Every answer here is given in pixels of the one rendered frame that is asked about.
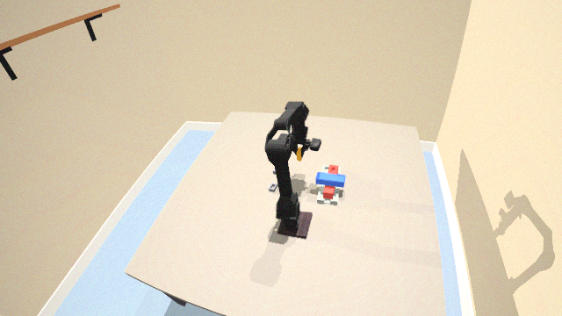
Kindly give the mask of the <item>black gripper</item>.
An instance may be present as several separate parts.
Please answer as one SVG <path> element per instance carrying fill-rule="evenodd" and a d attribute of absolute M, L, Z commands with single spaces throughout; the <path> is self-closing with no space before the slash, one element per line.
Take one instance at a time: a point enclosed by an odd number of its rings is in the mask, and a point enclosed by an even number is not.
<path fill-rule="evenodd" d="M 292 151 L 295 155 L 297 155 L 298 151 L 298 144 L 303 145 L 301 148 L 301 157 L 303 157 L 305 151 L 308 150 L 310 147 L 313 151 L 319 151 L 321 145 L 321 139 L 313 138 L 312 140 L 306 139 L 306 129 L 301 132 L 291 132 L 293 137 L 293 147 Z M 281 133 L 278 137 L 278 140 L 289 140 L 290 135 L 288 133 Z"/>

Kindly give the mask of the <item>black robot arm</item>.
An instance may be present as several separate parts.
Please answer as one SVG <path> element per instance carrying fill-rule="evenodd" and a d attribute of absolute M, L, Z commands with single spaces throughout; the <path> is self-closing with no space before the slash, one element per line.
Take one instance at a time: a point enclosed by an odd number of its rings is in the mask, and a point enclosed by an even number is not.
<path fill-rule="evenodd" d="M 274 165 L 280 197 L 276 204 L 276 218 L 283 220 L 282 229 L 298 230 L 300 202 L 297 192 L 292 192 L 292 182 L 288 161 L 292 154 L 293 137 L 290 132 L 291 125 L 294 132 L 306 129 L 306 117 L 309 109 L 304 102 L 288 102 L 285 112 L 274 120 L 273 127 L 266 136 L 265 153 L 268 160 Z M 287 130 L 289 140 L 272 140 L 277 130 Z"/>

